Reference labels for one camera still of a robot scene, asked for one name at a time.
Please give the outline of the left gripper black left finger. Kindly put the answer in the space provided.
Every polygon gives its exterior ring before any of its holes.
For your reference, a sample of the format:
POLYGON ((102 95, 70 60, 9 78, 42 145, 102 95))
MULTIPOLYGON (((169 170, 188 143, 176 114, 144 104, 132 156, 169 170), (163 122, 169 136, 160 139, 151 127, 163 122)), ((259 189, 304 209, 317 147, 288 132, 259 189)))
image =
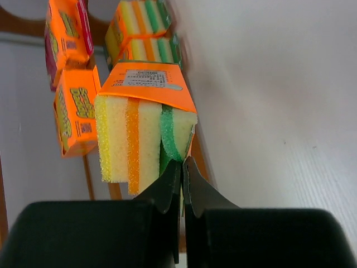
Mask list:
POLYGON ((131 200, 36 202, 16 219, 2 267, 174 267, 181 164, 131 200))

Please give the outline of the orange green box yellow sponge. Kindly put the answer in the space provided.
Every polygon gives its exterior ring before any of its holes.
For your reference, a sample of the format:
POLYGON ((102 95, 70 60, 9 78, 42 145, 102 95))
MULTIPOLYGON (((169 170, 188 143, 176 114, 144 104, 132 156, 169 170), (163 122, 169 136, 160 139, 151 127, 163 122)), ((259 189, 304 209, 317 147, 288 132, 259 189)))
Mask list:
POLYGON ((104 38, 107 63, 114 65, 133 39, 164 36, 171 23, 164 1, 120 1, 104 38))

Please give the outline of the pink scrubber sponge box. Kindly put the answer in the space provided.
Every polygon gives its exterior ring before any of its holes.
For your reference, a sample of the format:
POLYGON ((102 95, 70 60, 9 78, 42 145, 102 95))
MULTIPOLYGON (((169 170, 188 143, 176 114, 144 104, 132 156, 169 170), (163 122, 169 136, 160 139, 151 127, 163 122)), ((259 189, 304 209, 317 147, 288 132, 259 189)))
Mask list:
POLYGON ((44 30, 50 90, 56 91, 64 69, 86 69, 94 52, 84 1, 48 1, 44 30))

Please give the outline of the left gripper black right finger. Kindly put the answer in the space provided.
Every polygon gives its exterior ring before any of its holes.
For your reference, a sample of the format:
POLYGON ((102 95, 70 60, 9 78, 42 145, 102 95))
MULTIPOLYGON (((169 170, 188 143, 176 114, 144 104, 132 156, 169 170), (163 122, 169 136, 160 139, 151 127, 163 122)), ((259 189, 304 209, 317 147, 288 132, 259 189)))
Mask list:
POLYGON ((182 167, 188 267, 355 267, 336 218, 322 209, 241 208, 182 167))

